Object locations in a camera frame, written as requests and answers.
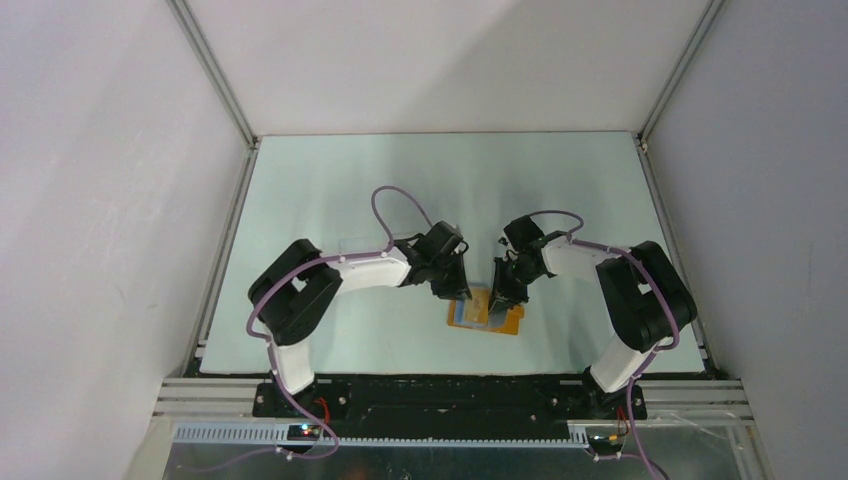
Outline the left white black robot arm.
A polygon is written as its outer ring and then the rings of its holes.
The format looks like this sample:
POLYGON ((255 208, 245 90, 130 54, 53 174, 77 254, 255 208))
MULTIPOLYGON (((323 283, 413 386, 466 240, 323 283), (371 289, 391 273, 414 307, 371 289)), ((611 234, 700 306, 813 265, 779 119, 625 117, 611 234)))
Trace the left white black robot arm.
POLYGON ((421 234, 394 239, 378 251, 325 255, 311 241, 292 243, 248 289, 253 310, 246 333, 266 343, 278 404, 304 416, 316 403, 309 337, 333 300, 371 288, 424 283, 442 300, 471 297, 464 267, 468 244, 440 221, 421 234))

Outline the orange card holder wallet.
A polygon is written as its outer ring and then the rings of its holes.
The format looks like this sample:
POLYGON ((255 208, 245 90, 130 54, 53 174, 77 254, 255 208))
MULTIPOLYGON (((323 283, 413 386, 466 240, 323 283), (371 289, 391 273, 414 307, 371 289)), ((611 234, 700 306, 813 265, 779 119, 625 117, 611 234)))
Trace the orange card holder wallet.
POLYGON ((523 306, 490 313, 490 290, 487 287, 472 286, 470 292, 470 299, 451 301, 447 315, 448 326, 513 336, 519 334, 520 322, 525 315, 523 306))

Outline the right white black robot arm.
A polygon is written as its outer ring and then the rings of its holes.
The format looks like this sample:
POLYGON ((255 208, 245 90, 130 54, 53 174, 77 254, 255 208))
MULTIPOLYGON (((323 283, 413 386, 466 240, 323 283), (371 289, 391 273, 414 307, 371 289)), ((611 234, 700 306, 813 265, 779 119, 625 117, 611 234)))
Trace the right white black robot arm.
POLYGON ((620 390, 660 352, 674 349, 697 317, 695 301, 663 248, 644 241, 627 249, 577 238, 575 230, 544 232, 532 215, 503 229, 488 310, 500 314, 529 300, 541 277, 571 276, 600 288, 614 334, 585 371, 585 411, 606 418, 622 403, 620 390))

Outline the tan credit card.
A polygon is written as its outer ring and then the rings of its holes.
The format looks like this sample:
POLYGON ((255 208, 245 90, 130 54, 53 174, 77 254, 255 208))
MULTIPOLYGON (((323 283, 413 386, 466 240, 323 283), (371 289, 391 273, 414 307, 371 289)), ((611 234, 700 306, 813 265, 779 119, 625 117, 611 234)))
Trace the tan credit card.
POLYGON ((484 298, 454 301, 449 320, 454 326, 483 328, 488 324, 487 301, 484 298))

